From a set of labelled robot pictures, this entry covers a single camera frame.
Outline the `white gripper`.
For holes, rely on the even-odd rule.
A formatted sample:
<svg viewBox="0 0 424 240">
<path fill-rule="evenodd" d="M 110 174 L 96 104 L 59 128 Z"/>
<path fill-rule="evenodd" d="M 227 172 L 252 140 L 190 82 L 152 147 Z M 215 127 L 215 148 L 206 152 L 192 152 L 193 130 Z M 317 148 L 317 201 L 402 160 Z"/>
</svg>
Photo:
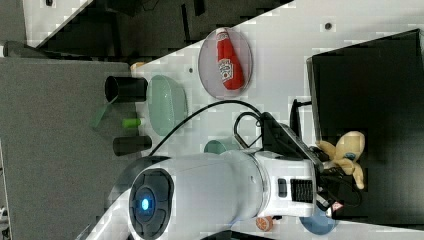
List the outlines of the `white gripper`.
<svg viewBox="0 0 424 240">
<path fill-rule="evenodd" d="M 317 208 L 317 170 L 309 159 L 287 159 L 270 151 L 254 154 L 263 179 L 258 217 L 310 217 Z"/>
</svg>

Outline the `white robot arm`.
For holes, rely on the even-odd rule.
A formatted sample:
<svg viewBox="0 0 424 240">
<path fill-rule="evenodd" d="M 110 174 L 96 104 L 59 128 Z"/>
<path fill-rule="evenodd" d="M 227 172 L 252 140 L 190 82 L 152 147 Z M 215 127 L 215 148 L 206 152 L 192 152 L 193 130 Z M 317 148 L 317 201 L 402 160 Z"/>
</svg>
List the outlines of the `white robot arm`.
<svg viewBox="0 0 424 240">
<path fill-rule="evenodd" d="M 203 240 L 256 217 L 310 217 L 324 202 L 321 168 L 248 149 L 142 157 L 118 177 L 83 240 Z"/>
</svg>

